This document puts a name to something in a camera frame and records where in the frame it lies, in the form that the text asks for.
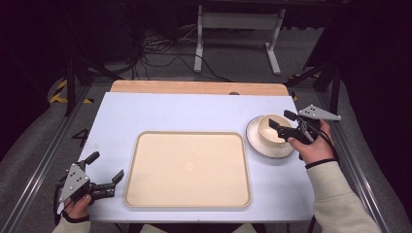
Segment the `white desk leg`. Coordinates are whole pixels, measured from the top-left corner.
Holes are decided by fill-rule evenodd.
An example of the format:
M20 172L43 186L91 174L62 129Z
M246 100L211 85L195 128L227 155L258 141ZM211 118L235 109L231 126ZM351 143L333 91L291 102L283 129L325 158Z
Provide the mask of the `white desk leg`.
M278 60L276 59L275 51L273 49L275 48L276 40L278 39L284 15L285 10L281 10L278 14L278 18L276 19L275 27L273 28L272 41L270 42L270 44L265 43L267 56L269 57L270 66L272 67L274 75L281 74L281 69L279 68Z
M202 6L199 6L199 13L197 17L197 46L196 46L196 57L194 58L194 72L200 73L202 71L202 59L203 57L203 41L202 41L202 29L203 29L203 10Z

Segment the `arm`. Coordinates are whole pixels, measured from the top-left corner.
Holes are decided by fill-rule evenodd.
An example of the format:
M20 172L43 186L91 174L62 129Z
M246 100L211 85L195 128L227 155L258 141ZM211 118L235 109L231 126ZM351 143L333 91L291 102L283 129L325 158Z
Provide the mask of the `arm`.
M87 205L90 200L90 195L86 195L76 204L66 201L64 205L68 206L63 211L60 223L52 233L88 233L90 231L90 221L88 220Z
M329 138L329 126L321 120L321 130ZM367 214L359 197L352 191L333 152L324 139L303 145L294 138L288 142L302 155L315 192L314 215L323 232L380 232Z

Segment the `white tabletop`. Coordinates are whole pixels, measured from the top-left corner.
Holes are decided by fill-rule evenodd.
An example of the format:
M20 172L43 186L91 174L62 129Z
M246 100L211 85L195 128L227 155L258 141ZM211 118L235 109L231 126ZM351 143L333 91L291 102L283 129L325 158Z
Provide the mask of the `white tabletop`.
M94 183L109 183L121 169L116 196L95 201L91 220L109 222L279 222L308 220L313 189L294 151L285 158L258 154L246 137L257 116L296 112L290 96L106 93L79 160ZM237 132L244 138L252 201L244 208L130 208L123 201L138 135L144 131Z

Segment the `rectangular serving tray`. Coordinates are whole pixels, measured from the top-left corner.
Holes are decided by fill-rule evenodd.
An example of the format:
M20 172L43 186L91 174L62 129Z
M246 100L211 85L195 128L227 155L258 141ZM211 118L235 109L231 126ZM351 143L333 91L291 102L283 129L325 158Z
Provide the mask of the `rectangular serving tray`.
M129 207L246 207L250 201L239 134L146 131L138 136L124 193Z

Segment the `saucer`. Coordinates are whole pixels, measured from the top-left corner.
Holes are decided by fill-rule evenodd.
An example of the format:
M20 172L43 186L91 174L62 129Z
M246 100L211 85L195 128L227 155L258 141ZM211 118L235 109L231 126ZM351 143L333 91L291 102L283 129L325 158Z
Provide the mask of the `saucer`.
M246 137L252 148L254 148L260 154L271 157L271 158L282 158L286 157L294 151L294 148L289 144L285 143L278 148L271 148L265 145L258 134L258 121L262 116L257 116L249 122L246 128Z

